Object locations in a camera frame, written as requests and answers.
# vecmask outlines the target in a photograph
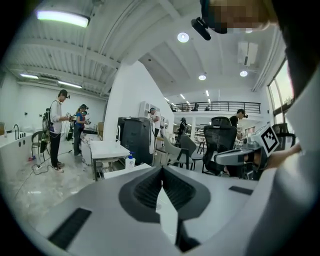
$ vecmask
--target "gray chair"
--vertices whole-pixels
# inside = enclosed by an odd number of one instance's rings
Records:
[[[196,161],[202,160],[203,155],[196,152],[197,145],[192,141],[188,135],[181,135],[180,145],[182,149],[188,149],[189,156],[191,156],[193,163],[191,164],[191,170],[196,168]]]
[[[179,148],[170,143],[167,137],[163,137],[164,139],[164,150],[168,153],[168,164],[172,165],[178,165],[180,164],[180,167],[183,166],[183,164],[186,165],[187,170],[189,170],[189,163],[192,163],[192,158],[189,157],[189,151],[184,148]]]

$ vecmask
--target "white desk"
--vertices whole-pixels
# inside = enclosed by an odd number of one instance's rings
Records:
[[[107,162],[109,171],[112,172],[112,164],[120,158],[129,156],[130,151],[115,141],[95,141],[90,142],[91,159],[92,159],[92,175],[97,181],[97,161]]]

